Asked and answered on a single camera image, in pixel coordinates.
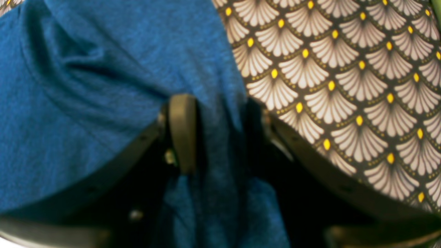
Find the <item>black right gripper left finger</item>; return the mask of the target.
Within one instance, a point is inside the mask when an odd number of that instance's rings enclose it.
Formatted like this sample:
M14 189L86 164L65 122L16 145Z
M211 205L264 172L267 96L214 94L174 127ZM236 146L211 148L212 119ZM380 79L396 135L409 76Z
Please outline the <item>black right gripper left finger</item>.
M174 95L168 105L168 126L173 164L181 174L193 174L197 164L197 100L190 94Z

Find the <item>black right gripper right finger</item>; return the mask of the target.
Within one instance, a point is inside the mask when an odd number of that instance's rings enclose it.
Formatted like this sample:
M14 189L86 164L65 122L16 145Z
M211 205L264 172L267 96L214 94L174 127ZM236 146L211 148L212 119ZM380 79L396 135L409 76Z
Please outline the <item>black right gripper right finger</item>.
M268 135L271 128L270 122L267 121L268 114L263 105L252 98L247 99L245 113L244 132L248 166L254 173L265 173L271 151Z

